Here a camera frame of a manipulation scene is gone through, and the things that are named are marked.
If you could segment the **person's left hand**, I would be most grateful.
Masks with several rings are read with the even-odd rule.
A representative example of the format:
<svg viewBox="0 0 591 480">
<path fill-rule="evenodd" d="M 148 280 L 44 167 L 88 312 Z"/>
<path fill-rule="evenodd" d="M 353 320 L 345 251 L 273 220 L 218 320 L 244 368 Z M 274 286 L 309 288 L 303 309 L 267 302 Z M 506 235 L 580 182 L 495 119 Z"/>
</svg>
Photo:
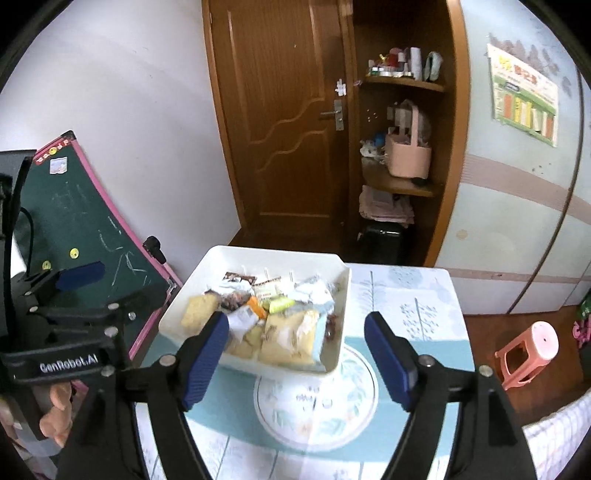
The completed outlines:
<svg viewBox="0 0 591 480">
<path fill-rule="evenodd" d="M 87 388 L 79 388 L 79 382 L 59 383 L 41 388 L 41 397 L 49 401 L 50 408 L 40 419 L 41 433 L 52 439 L 59 447 L 64 447 L 71 431 L 74 417 L 77 415 L 87 393 Z M 18 439 L 16 420 L 6 398 L 1 397 L 1 424 L 9 439 L 19 447 L 26 449 Z"/>
</svg>

